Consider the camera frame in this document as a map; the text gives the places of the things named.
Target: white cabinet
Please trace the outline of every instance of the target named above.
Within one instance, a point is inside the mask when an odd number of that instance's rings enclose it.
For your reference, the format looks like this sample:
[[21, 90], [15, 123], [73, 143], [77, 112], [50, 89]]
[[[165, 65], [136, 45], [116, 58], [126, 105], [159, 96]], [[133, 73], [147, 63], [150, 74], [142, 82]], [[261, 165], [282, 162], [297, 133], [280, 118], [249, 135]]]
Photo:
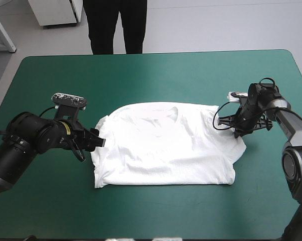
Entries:
[[41, 26], [81, 21], [83, 0], [29, 0]]

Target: robotic arm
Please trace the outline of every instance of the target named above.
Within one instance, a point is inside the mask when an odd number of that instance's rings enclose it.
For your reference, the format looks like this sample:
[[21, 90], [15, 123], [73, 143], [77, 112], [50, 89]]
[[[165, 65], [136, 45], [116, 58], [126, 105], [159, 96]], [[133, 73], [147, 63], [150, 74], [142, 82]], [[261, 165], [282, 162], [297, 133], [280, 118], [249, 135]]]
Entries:
[[218, 125], [235, 128], [234, 135], [238, 137], [262, 128], [270, 130], [272, 121], [279, 124], [288, 138], [282, 152], [283, 171], [292, 197], [300, 204], [279, 240], [302, 241], [302, 118], [291, 111], [275, 82], [271, 78], [265, 79], [272, 83], [251, 84], [247, 96], [231, 93], [233, 100], [239, 99], [240, 107], [236, 114], [219, 118]]
[[99, 137], [99, 131], [87, 130], [77, 119], [79, 110], [86, 107], [86, 99], [56, 93], [52, 101], [57, 108], [54, 119], [23, 112], [8, 124], [6, 131], [0, 131], [3, 135], [0, 193], [12, 188], [37, 154], [62, 148], [72, 150], [80, 161], [84, 161], [83, 149], [92, 152], [95, 147], [104, 146], [105, 139]]

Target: leg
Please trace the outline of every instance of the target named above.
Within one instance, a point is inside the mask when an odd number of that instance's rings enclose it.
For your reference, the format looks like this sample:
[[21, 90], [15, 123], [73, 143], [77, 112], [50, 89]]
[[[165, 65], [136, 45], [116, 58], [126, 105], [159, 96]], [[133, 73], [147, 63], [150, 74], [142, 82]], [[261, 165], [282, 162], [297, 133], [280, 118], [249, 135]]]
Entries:
[[122, 0], [121, 18], [127, 54], [141, 54], [146, 25], [147, 0]]
[[113, 54], [120, 0], [84, 0], [93, 54]]

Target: person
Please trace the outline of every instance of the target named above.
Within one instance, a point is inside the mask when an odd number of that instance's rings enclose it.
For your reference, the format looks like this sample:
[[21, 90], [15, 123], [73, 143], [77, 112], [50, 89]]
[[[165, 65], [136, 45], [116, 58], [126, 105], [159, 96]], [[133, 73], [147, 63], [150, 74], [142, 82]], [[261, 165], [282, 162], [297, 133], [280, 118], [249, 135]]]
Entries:
[[142, 53], [147, 0], [84, 0], [93, 54], [113, 54], [113, 37], [121, 13], [127, 54]]

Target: green table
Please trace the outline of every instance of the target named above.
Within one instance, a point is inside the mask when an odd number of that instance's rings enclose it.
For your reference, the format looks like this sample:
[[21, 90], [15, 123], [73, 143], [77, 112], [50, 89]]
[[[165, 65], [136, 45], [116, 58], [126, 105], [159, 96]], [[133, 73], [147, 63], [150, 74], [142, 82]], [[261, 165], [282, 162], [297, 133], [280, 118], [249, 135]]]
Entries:
[[[94, 127], [101, 117], [136, 102], [222, 105], [229, 91], [246, 92], [267, 76], [302, 116], [302, 77], [286, 50], [28, 57], [1, 105], [0, 130], [22, 111], [39, 114], [52, 106], [55, 92], [87, 98], [79, 119]], [[237, 108], [231, 105], [221, 115]], [[53, 116], [54, 111], [45, 114]], [[286, 138], [276, 124], [244, 141], [247, 150], [234, 165], [231, 186], [94, 189], [90, 158], [80, 163], [70, 151], [50, 150], [0, 195], [0, 237], [279, 237], [298, 207], [280, 164]]]

